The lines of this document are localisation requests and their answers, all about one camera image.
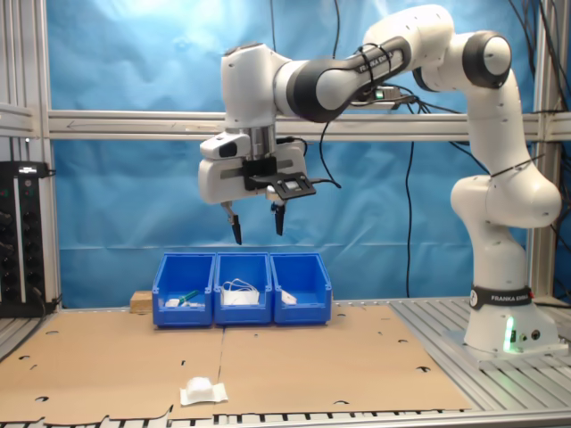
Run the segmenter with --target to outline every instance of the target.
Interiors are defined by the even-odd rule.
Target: green light
[[[514,329],[514,317],[509,317],[508,322],[506,323],[506,335],[504,336],[503,340],[503,350],[505,352],[509,351],[509,347],[511,345],[511,332]]]

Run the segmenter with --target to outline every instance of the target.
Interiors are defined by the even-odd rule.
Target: aluminum frame
[[[567,0],[542,0],[547,22],[551,28],[552,40],[559,40],[559,59],[563,70],[567,68],[567,50],[569,39],[569,14],[571,9]],[[537,32],[537,67],[535,76],[534,109],[536,111],[557,110],[559,104],[559,89],[549,50],[547,48],[547,33],[541,17],[538,20]],[[540,135],[543,141],[534,145],[534,156],[544,154],[537,161],[537,168],[550,181],[559,186],[559,173],[561,164],[561,141],[565,135],[566,125],[561,129],[560,124],[569,124],[569,113],[558,113],[554,116],[542,116],[540,119]],[[555,254],[557,243],[555,233],[550,227],[542,229],[529,229],[527,231],[527,274],[528,283],[537,296],[551,296],[553,294],[553,277],[555,273]]]
[[[559,9],[560,57],[567,62],[569,3],[554,0]],[[542,0],[553,21],[550,1]],[[224,113],[148,111],[53,111],[50,104],[46,33],[46,0],[0,0],[0,159],[44,161],[53,167],[51,139],[198,140],[221,130]],[[557,92],[553,82],[545,30],[538,33],[536,109],[550,109]],[[571,113],[525,115],[525,135],[545,153],[538,166],[549,179],[559,177],[559,145],[550,142],[571,136]],[[281,118],[280,135],[316,140],[321,124]],[[344,114],[329,127],[330,141],[407,142],[468,140],[466,115]],[[60,293],[59,246],[54,179],[41,181],[46,291],[49,299]],[[537,295],[552,293],[555,245],[553,233],[535,229],[528,233],[528,273]]]

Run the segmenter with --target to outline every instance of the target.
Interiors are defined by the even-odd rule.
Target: wooden block
[[[131,314],[150,314],[153,312],[153,294],[151,292],[135,292],[131,297]]]

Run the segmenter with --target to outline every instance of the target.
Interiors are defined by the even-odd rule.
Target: metal platform
[[[477,370],[457,358],[444,340],[448,331],[468,324],[468,299],[337,301],[338,306],[389,305],[420,339],[426,351],[458,385],[472,410],[447,412],[317,413],[214,416],[205,420],[171,421],[169,414],[153,420],[110,421],[85,428],[186,428],[199,425],[245,426],[571,426],[571,356],[495,362]],[[571,331],[571,310],[545,309],[565,331]],[[0,356],[33,328],[36,320],[0,320]],[[4,424],[0,428],[41,428],[37,424]]]

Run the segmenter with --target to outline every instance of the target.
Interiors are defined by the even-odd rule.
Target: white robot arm
[[[384,18],[364,43],[345,60],[291,61],[262,44],[228,51],[222,59],[226,132],[201,144],[202,198],[222,204],[241,243],[232,201],[264,193],[273,201],[281,235],[286,202],[316,191],[301,146],[277,143],[277,114],[329,122],[405,71],[426,90],[460,91],[468,99],[472,153],[490,171],[460,180],[451,197],[474,248],[466,342],[491,353],[556,350],[555,325],[531,302],[525,252],[507,228],[548,226],[561,209],[557,187],[537,170],[525,146],[508,42],[492,31],[455,34],[448,12],[426,5]]]

